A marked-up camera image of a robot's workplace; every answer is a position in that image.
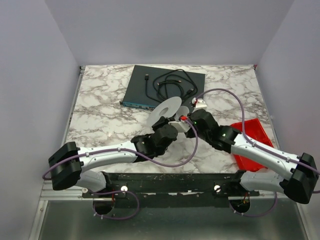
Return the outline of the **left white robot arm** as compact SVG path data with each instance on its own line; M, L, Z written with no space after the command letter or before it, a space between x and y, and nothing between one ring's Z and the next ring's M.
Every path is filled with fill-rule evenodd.
M153 133L137 135L118 145L78 147L74 141L65 143L48 159L53 190L79 186L98 192L106 187L106 180L94 173L94 168L162 156L178 136L178 130L169 124L173 120L162 116L152 125Z

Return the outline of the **grey cable spool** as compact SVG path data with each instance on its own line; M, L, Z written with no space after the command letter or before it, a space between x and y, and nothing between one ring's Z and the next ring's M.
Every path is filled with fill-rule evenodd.
M179 96L171 97L160 103L149 115L146 120L146 125L151 127L161 117L171 118L186 116L190 112L187 106L182 105L182 99Z

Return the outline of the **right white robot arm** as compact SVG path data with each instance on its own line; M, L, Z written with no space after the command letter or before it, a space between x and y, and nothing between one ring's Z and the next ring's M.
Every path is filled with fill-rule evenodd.
M289 199L308 204L319 179L314 157L280 151L254 140L228 125L219 125L204 109L188 114L197 136L218 151L239 155L267 167L274 173L245 171L239 184L247 191L283 193Z

